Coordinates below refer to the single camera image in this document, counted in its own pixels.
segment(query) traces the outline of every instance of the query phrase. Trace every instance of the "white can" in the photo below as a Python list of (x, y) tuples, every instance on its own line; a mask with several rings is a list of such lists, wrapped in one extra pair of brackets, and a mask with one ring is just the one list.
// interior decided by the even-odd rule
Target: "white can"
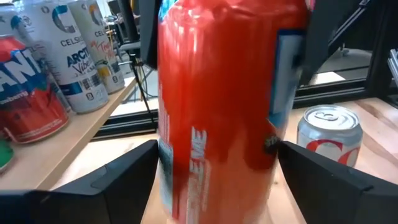
[(87, 43), (106, 91), (115, 93), (124, 88), (123, 73), (113, 51), (112, 43), (105, 32), (100, 9), (96, 1), (73, 1), (68, 6), (80, 29), (83, 40)]
[(297, 128), (299, 146), (350, 167), (356, 163), (362, 137), (359, 118), (335, 105), (307, 109)]
[(0, 35), (12, 34), (25, 46), (30, 46), (31, 39), (27, 34), (22, 19), (12, 3), (0, 3)]
[(29, 21), (34, 50), (44, 57), (72, 109), (88, 113), (104, 106), (109, 96), (68, 6), (35, 0), (17, 8)]

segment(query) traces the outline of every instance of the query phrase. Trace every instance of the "pull tab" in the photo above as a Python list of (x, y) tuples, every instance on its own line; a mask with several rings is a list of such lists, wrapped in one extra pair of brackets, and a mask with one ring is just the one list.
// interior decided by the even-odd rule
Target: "pull tab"
[(324, 119), (326, 121), (337, 121), (337, 119), (338, 119), (338, 116), (333, 115), (331, 113), (324, 113), (324, 112), (317, 112), (315, 114), (315, 117), (319, 118), (319, 119)]

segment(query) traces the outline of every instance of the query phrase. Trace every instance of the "black metal frame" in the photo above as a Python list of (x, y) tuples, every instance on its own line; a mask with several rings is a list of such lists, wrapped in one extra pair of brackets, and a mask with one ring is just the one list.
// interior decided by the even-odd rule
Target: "black metal frame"
[[(334, 38), (329, 41), (329, 55), (333, 54), (344, 42), (347, 32), (358, 25), (367, 15), (364, 5), (369, 0), (363, 0), (351, 17), (337, 30)], [(337, 103), (358, 100), (362, 98), (378, 97), (389, 103), (394, 102), (391, 94), (398, 94), (397, 87), (391, 85), (392, 75), (387, 66), (387, 58), (392, 48), (398, 47), (398, 13), (394, 11), (397, 5), (394, 0), (374, 1), (372, 10), (377, 11), (377, 32), (374, 40), (373, 54), (366, 78), (327, 83), (299, 88), (294, 100), (294, 108), (312, 105)], [(157, 128), (158, 112), (152, 110), (113, 116), (105, 122), (93, 140), (120, 138), (135, 134), (154, 133)]]

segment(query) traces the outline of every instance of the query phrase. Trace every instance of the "wooden surface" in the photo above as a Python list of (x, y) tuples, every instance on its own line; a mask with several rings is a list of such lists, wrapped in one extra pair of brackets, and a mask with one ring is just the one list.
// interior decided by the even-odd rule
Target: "wooden surface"
[(14, 164), (0, 177), (0, 190), (51, 189), (119, 106), (136, 81), (127, 78), (125, 88), (92, 113), (75, 115), (59, 133), (33, 144), (14, 145)]
[[(339, 105), (353, 110), (359, 116), (364, 130), (363, 144), (356, 168), (398, 184), (398, 147), (395, 147), (394, 140), (398, 139), (398, 110), (374, 98), (339, 103)], [(291, 112), (286, 140), (296, 141), (297, 124), (304, 111), (305, 108)], [(157, 135), (89, 143), (57, 185), (81, 177), (149, 139), (157, 139)], [(172, 224), (173, 221), (167, 219), (162, 209), (159, 180), (156, 179), (142, 224), (166, 223)], [(260, 223), (305, 223), (279, 166), (277, 166), (271, 194)]]

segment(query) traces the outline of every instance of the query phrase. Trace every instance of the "red fanta can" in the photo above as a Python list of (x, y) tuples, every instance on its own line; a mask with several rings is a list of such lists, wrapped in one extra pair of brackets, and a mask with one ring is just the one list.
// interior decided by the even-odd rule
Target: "red fanta can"
[(18, 143), (49, 136), (68, 115), (29, 49), (12, 35), (0, 36), (0, 122)]
[(285, 132), (308, 14), (305, 0), (163, 0), (161, 196), (177, 223), (264, 223), (264, 148)]

